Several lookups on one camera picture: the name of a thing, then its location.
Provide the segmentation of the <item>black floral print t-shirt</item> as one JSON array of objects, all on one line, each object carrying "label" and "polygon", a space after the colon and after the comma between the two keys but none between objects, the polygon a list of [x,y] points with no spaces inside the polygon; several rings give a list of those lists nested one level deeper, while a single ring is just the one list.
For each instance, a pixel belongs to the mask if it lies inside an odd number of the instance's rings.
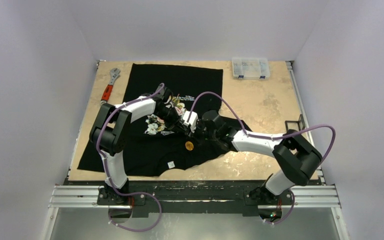
[{"label": "black floral print t-shirt", "polygon": [[[223,70],[181,65],[133,64],[123,102],[153,94],[164,84],[173,92],[179,114],[193,110],[199,116],[222,106]],[[124,169],[129,176],[158,177],[170,169],[187,170],[226,153],[215,142],[190,141],[184,133],[169,130],[155,115],[135,120],[128,127],[123,150]]]}]

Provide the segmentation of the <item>orange yellow round brooch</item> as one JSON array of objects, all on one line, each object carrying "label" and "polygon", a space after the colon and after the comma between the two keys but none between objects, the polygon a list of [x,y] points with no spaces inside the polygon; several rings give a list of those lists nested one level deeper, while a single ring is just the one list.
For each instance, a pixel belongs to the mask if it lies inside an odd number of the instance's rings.
[{"label": "orange yellow round brooch", "polygon": [[194,144],[191,141],[186,141],[184,146],[185,146],[185,148],[188,151],[193,151],[194,150]]}]

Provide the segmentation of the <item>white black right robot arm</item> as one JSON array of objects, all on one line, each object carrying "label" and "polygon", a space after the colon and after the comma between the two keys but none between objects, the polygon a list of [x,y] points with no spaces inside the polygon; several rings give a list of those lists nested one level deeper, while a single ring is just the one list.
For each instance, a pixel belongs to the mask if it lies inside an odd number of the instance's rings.
[{"label": "white black right robot arm", "polygon": [[202,117],[189,112],[183,120],[192,137],[214,142],[223,151],[252,152],[274,158],[280,170],[258,190],[268,204],[295,185],[306,186],[323,159],[320,152],[293,129],[274,135],[244,128],[238,130],[228,125],[215,110],[205,112]]}]

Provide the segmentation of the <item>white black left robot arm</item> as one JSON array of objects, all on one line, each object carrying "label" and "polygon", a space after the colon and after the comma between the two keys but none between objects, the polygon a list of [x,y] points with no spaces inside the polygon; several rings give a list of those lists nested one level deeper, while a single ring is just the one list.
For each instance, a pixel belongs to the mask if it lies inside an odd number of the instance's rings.
[{"label": "white black left robot arm", "polygon": [[99,110],[89,140],[101,157],[106,175],[105,183],[112,188],[109,197],[116,204],[126,203],[132,195],[126,187],[128,177],[123,159],[131,124],[154,114],[164,121],[168,130],[182,134],[188,132],[182,117],[171,105],[172,98],[172,91],[161,83],[152,94],[144,94],[118,105],[105,103]]}]

